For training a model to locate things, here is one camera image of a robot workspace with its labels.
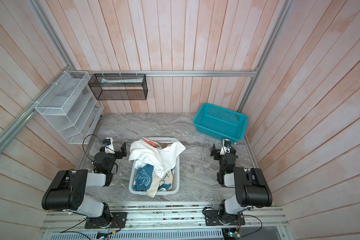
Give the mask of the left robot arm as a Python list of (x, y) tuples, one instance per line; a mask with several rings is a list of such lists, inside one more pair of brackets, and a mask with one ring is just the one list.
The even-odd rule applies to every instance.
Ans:
[(103, 140), (103, 147), (93, 160), (94, 171), (59, 171), (42, 198), (42, 208), (47, 211), (68, 211), (87, 217), (90, 227), (106, 228), (112, 224), (113, 216), (108, 204), (86, 195), (87, 188), (110, 185), (117, 167), (117, 159), (127, 156), (126, 143), (119, 151), (113, 149), (110, 138)]

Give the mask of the white laundry basket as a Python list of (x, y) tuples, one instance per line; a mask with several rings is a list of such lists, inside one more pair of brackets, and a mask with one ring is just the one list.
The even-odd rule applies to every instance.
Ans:
[[(149, 137), (146, 139), (149, 139), (151, 141), (155, 141), (155, 142), (161, 144), (162, 148), (160, 148), (160, 149), (164, 149), (165, 147), (169, 146), (171, 143), (179, 141), (176, 138), (169, 138), (169, 137)], [(130, 177), (130, 182), (129, 182), (129, 191), (130, 191), (130, 193), (132, 193), (134, 195), (149, 196), (147, 194), (147, 192), (138, 192), (138, 191), (133, 190), (133, 181), (135, 179), (137, 169), (134, 168), (134, 161), (132, 161), (132, 162), (133, 162), (133, 167), (132, 167), (132, 172), (131, 172), (131, 177)], [(178, 190), (180, 188), (180, 155), (177, 157), (176, 166), (172, 170), (174, 170), (173, 171), (174, 178), (173, 178), (172, 189), (169, 191), (166, 191), (166, 192), (157, 192), (155, 194), (155, 196), (173, 195), (178, 192)]]

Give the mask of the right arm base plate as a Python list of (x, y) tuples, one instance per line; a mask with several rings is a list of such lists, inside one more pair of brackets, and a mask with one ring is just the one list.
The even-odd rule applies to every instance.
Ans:
[(202, 213), (205, 217), (207, 226), (245, 225), (245, 219), (243, 216), (226, 214), (212, 208), (203, 209)]

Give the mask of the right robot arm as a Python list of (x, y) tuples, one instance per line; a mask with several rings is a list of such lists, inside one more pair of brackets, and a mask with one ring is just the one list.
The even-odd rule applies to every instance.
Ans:
[(233, 188), (235, 195), (223, 200), (219, 206), (218, 218), (227, 222), (250, 208), (270, 207), (273, 197), (264, 174), (259, 168), (245, 169), (236, 166), (236, 150), (229, 141), (223, 142), (218, 150), (212, 146), (210, 155), (219, 161), (217, 182), (226, 188)]

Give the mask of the teal plastic basket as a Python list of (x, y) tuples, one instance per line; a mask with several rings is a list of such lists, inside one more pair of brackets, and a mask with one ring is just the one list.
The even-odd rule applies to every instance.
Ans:
[(242, 141), (248, 124), (248, 117), (205, 103), (197, 112), (193, 124), (198, 132), (221, 140), (230, 140), (232, 143)]

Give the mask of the white towel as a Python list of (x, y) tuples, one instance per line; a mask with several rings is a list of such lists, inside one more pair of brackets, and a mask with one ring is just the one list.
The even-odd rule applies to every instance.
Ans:
[(138, 140), (131, 144), (129, 161), (134, 161), (134, 168), (137, 170), (145, 165), (153, 166), (156, 175), (162, 178), (176, 166), (177, 157), (185, 150), (186, 147), (179, 141), (160, 149), (144, 140)]

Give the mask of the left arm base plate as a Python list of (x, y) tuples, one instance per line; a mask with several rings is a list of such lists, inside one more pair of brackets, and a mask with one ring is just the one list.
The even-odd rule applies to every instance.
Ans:
[(110, 212), (98, 218), (89, 218), (86, 220), (85, 229), (123, 229), (126, 225), (127, 212)]

